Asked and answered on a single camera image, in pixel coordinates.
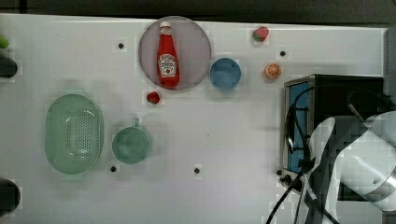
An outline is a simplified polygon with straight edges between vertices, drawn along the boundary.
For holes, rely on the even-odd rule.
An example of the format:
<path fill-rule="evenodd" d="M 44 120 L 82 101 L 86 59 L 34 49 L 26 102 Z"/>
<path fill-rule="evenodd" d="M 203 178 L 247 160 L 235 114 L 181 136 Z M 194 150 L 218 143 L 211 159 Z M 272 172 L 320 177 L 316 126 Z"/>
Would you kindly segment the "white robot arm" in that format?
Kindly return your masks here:
<path fill-rule="evenodd" d="M 336 202 L 345 185 L 383 212 L 395 210 L 395 113 L 323 120 L 312 132 L 315 165 L 304 178 L 304 224 L 341 224 Z"/>

